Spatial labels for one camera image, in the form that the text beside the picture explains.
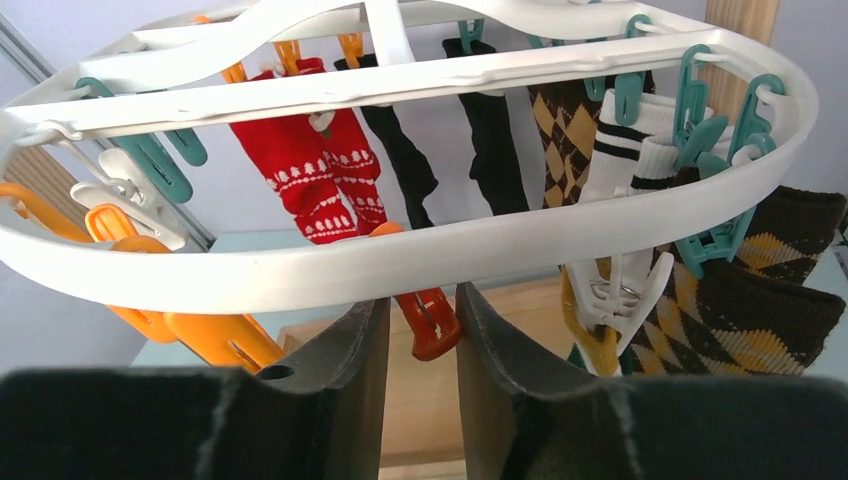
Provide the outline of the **white sock with black stripes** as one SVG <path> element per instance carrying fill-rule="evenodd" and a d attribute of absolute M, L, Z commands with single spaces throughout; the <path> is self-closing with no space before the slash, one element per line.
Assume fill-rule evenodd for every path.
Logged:
<path fill-rule="evenodd" d="M 636 122 L 616 120 L 615 91 L 605 93 L 588 167 L 578 202 L 590 203 L 670 188 L 678 148 L 672 141 L 675 100 L 644 93 Z"/>

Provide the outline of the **green sock yellow cuff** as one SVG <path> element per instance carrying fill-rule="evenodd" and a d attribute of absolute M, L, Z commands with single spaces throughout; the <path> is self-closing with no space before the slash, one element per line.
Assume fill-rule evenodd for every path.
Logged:
<path fill-rule="evenodd" d="M 619 376 L 633 373 L 633 358 L 629 351 L 616 354 L 620 334 L 606 325 L 590 328 L 579 321 L 576 294 L 565 265 L 561 271 L 561 311 L 564 324 L 574 343 L 567 360 L 596 376 Z"/>

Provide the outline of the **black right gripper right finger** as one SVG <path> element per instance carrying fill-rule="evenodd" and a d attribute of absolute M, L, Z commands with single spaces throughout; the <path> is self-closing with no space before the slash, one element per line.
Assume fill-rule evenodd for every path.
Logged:
<path fill-rule="evenodd" d="M 456 289 L 471 479 L 843 479 L 847 387 L 820 377 L 597 377 Z"/>

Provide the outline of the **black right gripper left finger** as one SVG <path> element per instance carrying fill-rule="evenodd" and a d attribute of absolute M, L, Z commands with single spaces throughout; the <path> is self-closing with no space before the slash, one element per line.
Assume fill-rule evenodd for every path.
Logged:
<path fill-rule="evenodd" d="M 1 381 L 5 479 L 375 479 L 390 303 L 354 304 L 256 374 L 32 369 Z"/>

